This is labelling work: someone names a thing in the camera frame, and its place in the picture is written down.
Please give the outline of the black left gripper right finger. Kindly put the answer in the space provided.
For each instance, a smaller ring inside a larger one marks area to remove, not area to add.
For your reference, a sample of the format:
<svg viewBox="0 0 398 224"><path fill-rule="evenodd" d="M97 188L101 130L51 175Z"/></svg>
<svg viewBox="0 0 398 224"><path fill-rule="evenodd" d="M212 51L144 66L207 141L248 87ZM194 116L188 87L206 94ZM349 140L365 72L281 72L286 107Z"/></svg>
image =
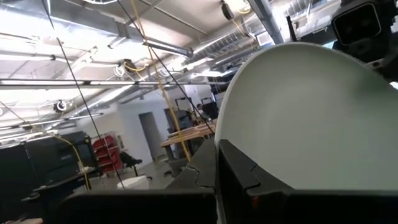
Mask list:
<svg viewBox="0 0 398 224"><path fill-rule="evenodd" d="M397 192L298 190L226 139L218 143L227 223L397 223Z"/></svg>

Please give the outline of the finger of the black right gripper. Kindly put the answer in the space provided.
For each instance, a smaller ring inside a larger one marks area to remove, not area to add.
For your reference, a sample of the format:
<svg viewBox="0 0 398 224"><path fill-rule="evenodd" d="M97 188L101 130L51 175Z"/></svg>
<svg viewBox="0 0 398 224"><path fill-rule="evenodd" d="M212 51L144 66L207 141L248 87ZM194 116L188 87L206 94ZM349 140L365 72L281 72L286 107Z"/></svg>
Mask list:
<svg viewBox="0 0 398 224"><path fill-rule="evenodd" d="M289 35L291 42L307 42L312 44L324 45L329 42L335 41L335 34L331 26L311 32L303 37L297 37L295 34L295 27L292 23L290 16L286 17L287 25L289 28Z"/></svg>

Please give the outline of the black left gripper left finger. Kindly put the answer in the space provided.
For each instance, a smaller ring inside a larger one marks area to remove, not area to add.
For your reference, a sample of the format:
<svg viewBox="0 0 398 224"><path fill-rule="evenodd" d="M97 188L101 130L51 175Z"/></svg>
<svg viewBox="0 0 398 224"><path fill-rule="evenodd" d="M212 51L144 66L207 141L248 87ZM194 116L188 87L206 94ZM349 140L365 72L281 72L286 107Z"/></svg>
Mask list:
<svg viewBox="0 0 398 224"><path fill-rule="evenodd" d="M56 223L216 223L216 147L206 140L164 189L94 190L66 198Z"/></svg>

